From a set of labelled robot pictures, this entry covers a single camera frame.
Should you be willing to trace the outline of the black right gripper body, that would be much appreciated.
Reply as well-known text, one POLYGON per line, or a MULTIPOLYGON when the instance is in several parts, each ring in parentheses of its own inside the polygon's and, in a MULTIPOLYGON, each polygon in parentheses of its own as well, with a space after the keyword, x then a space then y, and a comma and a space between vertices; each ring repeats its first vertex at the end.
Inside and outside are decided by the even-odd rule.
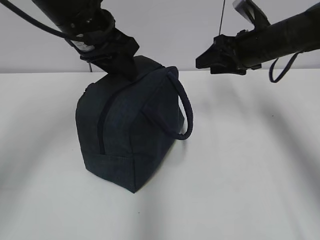
POLYGON ((236 36, 220 34, 214 37, 211 47, 213 47, 217 56, 215 57, 213 64, 209 67, 210 73, 212 75, 246 75, 247 70, 261 69, 261 63, 254 64, 252 66, 245 65, 240 58, 239 47, 237 45, 237 40, 256 37, 261 32, 261 29, 253 29, 251 31, 244 29, 238 32, 236 36))

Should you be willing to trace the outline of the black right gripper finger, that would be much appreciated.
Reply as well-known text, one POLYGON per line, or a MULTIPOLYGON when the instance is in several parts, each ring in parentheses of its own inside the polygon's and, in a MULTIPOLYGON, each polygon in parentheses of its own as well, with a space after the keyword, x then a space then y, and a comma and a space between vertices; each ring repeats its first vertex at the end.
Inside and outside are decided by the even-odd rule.
POLYGON ((223 48, 213 43, 204 53, 195 60, 197 69, 222 70, 225 68, 225 62, 222 58, 223 48))

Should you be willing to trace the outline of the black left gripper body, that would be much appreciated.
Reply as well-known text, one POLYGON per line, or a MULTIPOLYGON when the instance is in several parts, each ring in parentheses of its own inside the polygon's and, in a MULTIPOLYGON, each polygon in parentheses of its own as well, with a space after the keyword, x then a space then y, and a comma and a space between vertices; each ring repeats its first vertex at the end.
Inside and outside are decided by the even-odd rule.
POLYGON ((83 40, 70 40, 68 43, 76 49, 80 58, 88 63, 95 65, 97 59, 113 54, 127 54, 134 57, 139 49, 139 44, 132 36, 116 28, 113 15, 105 9, 97 10, 81 25, 89 28, 77 35, 83 40))

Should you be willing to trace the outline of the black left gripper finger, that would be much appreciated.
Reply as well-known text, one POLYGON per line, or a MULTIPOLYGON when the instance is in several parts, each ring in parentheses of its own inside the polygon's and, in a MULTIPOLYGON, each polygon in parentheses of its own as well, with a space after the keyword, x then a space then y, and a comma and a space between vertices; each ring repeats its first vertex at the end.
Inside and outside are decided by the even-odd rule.
POLYGON ((129 81, 138 76, 134 57, 127 54, 109 54, 94 61, 94 64, 108 74, 119 74, 129 81))

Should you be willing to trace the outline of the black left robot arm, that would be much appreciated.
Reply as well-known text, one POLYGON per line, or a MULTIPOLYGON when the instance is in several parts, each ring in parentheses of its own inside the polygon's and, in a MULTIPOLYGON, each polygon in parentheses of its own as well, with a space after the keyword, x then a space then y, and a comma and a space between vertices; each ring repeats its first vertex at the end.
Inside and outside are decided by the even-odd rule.
POLYGON ((134 55, 136 40, 116 28, 113 15, 100 0, 35 0, 33 3, 61 30, 81 41, 68 40, 80 59, 108 74, 133 81, 138 70, 134 55))

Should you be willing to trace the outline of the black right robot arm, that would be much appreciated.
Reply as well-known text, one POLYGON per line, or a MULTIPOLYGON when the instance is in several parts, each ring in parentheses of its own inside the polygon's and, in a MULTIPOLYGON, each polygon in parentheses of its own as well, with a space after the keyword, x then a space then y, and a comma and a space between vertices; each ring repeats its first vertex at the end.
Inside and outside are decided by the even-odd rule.
POLYGON ((320 48, 320 5, 271 24, 252 0, 235 0, 233 8, 254 26, 236 36, 220 34, 212 45, 195 60, 197 69, 211 74, 245 75, 262 64, 278 58, 320 48))

